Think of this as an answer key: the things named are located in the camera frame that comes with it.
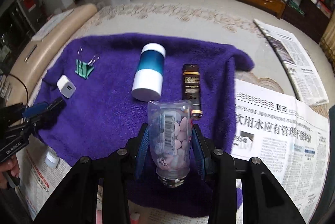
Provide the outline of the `person's left hand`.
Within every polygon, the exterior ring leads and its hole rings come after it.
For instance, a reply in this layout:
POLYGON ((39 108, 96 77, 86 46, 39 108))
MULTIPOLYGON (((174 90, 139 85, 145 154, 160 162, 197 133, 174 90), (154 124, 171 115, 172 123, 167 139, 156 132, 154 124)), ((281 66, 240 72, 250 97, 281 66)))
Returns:
POLYGON ((5 178, 3 173, 6 172, 11 173, 12 176, 18 177, 20 168, 17 160, 17 156, 13 155, 10 157, 7 161, 4 161, 0 164, 0 186, 1 189, 6 189, 7 188, 7 179, 5 178))

